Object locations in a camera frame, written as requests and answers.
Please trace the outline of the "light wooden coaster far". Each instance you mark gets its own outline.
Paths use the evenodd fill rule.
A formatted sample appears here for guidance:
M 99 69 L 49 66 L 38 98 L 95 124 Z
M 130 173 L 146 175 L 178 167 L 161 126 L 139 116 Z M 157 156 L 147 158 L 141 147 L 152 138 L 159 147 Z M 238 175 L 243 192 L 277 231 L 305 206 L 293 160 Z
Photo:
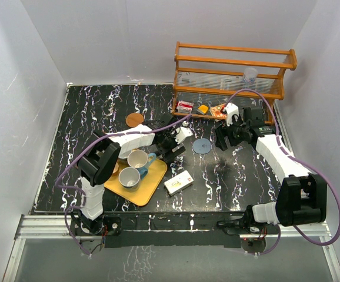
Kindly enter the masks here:
M 144 117 L 140 113 L 130 113 L 126 117 L 126 124 L 129 127 L 136 127 L 140 125 L 142 122 L 144 122 Z

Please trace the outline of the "yellow grey sponge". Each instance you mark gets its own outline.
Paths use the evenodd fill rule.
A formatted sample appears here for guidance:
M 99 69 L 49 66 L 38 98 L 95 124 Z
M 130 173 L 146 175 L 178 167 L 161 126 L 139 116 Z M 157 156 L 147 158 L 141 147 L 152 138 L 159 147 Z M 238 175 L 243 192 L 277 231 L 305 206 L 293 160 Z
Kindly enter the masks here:
M 209 111 L 209 107 L 207 107 L 207 105 L 201 105 L 199 106 L 196 112 L 199 115 L 206 115 L 208 111 Z

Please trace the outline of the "white yellow box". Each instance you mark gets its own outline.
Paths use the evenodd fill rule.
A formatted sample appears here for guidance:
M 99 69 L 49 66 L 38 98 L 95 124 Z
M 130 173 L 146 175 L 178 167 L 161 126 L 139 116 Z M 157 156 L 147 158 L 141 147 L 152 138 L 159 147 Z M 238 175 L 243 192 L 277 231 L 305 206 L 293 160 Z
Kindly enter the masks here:
M 184 188 L 190 186 L 194 182 L 194 179 L 189 172 L 183 171 L 173 178 L 167 180 L 164 186 L 170 196 L 173 196 L 183 190 Z

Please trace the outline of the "small orange cup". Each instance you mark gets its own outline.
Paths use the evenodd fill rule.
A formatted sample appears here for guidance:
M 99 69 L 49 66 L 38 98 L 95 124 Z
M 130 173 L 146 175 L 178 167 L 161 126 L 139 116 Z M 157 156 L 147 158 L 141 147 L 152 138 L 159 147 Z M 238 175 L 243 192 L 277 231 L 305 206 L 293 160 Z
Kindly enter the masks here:
M 118 174 L 118 172 L 119 172 L 119 164 L 116 164 L 112 175 L 115 176 Z

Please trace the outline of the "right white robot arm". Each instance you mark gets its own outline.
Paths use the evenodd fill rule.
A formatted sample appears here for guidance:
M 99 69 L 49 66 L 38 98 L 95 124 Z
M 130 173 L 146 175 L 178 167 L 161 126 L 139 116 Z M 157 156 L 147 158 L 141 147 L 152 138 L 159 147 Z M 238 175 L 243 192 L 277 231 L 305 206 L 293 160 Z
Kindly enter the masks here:
M 215 129 L 215 146 L 227 150 L 247 142 L 270 165 L 281 188 L 275 202 L 247 206 L 241 219 L 226 221 L 219 226 L 234 226 L 257 233 L 267 224 L 296 226 L 320 223 L 326 218 L 327 183 L 293 160 L 284 145 L 277 126 L 266 124 L 259 107 L 244 108 L 228 103 L 221 107 L 226 121 Z

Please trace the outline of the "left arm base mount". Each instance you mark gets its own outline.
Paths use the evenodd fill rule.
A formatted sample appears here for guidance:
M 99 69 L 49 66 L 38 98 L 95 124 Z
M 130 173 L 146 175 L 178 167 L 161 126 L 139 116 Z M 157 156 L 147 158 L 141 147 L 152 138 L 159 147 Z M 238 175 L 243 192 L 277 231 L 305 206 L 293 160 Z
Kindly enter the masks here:
M 82 254 L 91 259 L 98 247 L 105 247 L 108 236 L 118 236 L 122 231 L 122 220 L 119 217 L 109 217 L 103 214 L 95 220 L 87 219 L 79 206 L 69 206 L 64 213 L 64 222 L 68 235 L 74 240 Z M 76 237 L 75 232 L 80 230 L 82 233 L 91 236 L 100 236 L 101 242 L 92 250 L 86 249 L 82 245 L 82 240 Z

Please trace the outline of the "orange snack packet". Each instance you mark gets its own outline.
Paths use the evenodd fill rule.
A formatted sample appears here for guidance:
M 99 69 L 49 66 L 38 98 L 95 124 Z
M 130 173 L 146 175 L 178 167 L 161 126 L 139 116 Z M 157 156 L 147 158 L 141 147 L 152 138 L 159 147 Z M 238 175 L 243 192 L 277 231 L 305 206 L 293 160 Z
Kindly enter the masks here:
M 220 104 L 210 108 L 210 113 L 214 118 L 226 119 L 226 113 L 223 112 L 225 105 Z

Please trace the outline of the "blue mug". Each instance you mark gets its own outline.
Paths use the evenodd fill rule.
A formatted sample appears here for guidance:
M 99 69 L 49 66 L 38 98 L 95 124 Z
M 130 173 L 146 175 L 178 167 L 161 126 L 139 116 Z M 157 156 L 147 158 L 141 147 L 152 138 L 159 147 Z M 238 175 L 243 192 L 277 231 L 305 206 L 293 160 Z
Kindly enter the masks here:
M 147 175 L 148 167 L 150 167 L 155 160 L 155 153 L 146 153 L 143 150 L 133 150 L 127 158 L 129 166 L 136 168 L 142 179 Z

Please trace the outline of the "red white box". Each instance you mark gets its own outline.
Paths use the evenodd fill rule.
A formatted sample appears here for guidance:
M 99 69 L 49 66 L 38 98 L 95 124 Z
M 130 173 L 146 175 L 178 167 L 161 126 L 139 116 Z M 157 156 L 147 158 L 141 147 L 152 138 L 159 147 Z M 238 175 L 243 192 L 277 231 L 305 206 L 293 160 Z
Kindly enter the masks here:
M 192 113 L 193 108 L 194 108 L 194 103 L 183 101 L 183 100 L 178 101 L 176 104 L 176 110 L 179 113 L 190 114 Z

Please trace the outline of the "yellow tray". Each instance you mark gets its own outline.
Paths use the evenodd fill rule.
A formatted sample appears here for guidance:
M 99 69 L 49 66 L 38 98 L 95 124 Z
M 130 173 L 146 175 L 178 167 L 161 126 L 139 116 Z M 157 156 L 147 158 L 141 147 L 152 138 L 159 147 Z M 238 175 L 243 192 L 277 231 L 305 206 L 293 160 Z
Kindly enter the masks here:
M 148 169 L 148 174 L 141 180 L 138 190 L 129 192 L 124 188 L 118 179 L 118 174 L 111 176 L 104 184 L 104 187 L 117 195 L 129 200 L 137 206 L 148 204 L 156 188 L 167 171 L 167 164 L 156 159 Z

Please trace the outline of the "clear plastic cup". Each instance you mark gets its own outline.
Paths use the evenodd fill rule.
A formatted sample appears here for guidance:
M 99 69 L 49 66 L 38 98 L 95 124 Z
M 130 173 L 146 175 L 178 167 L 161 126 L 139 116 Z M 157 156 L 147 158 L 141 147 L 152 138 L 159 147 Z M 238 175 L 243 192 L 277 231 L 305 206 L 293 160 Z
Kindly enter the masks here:
M 251 85 L 255 82 L 256 77 L 258 76 L 258 71 L 256 68 L 253 67 L 247 67 L 244 70 L 244 74 L 243 74 L 243 81 L 244 83 Z

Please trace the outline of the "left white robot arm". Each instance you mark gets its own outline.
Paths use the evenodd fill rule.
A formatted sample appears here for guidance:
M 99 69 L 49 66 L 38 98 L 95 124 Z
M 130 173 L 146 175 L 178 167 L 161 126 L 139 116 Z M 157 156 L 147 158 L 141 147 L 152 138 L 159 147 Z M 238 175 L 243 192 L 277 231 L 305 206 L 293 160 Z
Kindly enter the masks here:
M 156 146 L 166 161 L 185 151 L 182 142 L 192 135 L 189 117 L 176 120 L 164 114 L 159 120 L 143 122 L 115 133 L 94 130 L 91 143 L 85 147 L 76 165 L 81 172 L 82 207 L 79 225 L 84 232 L 98 234 L 103 228 L 104 183 L 113 175 L 120 157 L 140 147 Z

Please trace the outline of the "blue silicone coaster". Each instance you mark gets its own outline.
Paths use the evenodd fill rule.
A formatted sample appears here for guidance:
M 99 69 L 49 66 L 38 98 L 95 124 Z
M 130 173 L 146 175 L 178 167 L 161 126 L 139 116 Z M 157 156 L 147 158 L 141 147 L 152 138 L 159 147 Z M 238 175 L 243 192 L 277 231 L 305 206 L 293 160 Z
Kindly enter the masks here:
M 211 151 L 211 142 L 206 138 L 197 139 L 193 143 L 192 150 L 199 155 L 208 154 Z

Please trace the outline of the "grey cup white inside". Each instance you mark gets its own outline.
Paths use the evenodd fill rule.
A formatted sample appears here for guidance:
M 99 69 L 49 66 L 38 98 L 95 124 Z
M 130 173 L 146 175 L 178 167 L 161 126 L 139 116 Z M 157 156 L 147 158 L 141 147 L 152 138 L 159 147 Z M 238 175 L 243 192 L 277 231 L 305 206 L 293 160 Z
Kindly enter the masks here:
M 135 192 L 139 189 L 141 175 L 136 168 L 126 167 L 118 176 L 120 184 L 129 192 Z

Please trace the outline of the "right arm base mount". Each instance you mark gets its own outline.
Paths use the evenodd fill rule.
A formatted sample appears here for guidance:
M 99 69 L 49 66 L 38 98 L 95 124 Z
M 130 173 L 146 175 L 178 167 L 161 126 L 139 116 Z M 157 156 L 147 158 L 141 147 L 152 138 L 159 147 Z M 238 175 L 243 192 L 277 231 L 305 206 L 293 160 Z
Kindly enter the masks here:
M 236 253 L 242 253 L 245 256 L 252 255 L 257 259 L 259 256 L 273 251 L 281 239 L 281 228 L 275 226 L 278 231 L 277 239 L 272 247 L 266 249 L 265 237 L 268 234 L 267 227 L 269 225 L 270 223 L 267 222 L 260 223 L 255 221 L 253 205 L 249 205 L 241 218 L 219 220 L 216 223 L 216 228 L 221 229 L 227 235 L 240 235 L 242 231 L 255 235 L 255 238 L 243 238 L 241 240 L 243 251 L 236 251 Z

